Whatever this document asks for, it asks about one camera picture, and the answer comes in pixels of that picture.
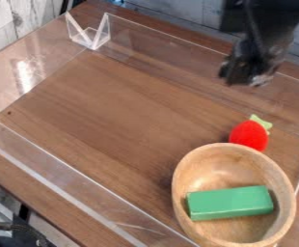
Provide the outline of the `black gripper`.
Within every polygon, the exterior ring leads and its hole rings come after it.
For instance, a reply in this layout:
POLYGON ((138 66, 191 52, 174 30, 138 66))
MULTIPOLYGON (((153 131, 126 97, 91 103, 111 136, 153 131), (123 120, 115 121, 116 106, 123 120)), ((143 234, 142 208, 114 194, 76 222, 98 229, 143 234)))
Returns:
POLYGON ((219 31, 242 33, 218 76, 229 86, 269 84, 299 26, 299 0, 223 0, 219 31))

